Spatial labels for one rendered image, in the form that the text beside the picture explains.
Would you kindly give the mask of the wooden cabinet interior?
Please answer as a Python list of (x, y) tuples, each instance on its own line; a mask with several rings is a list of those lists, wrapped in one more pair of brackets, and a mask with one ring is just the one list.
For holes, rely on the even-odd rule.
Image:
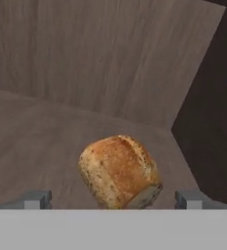
[(49, 189), (93, 209), (77, 168), (90, 143), (139, 140), (159, 166), (156, 207), (195, 179), (171, 126), (224, 10), (205, 0), (0, 0), (0, 203)]

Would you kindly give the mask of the brown bread loaf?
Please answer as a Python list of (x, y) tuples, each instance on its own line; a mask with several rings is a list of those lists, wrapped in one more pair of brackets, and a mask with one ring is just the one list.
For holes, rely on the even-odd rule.
[(130, 136), (111, 136), (87, 146), (79, 156), (78, 168), (106, 209), (144, 209), (162, 191), (155, 160)]

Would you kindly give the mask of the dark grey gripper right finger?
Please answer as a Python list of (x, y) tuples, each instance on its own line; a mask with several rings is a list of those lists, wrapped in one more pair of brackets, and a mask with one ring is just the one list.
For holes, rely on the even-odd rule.
[(213, 200), (198, 189), (177, 190), (176, 209), (227, 210), (227, 204)]

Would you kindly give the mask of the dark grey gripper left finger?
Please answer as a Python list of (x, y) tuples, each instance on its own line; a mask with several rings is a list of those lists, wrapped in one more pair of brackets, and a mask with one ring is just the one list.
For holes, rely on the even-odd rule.
[(6, 203), (0, 203), (0, 210), (2, 209), (51, 209), (52, 204), (52, 191), (51, 190), (31, 190), (15, 200)]

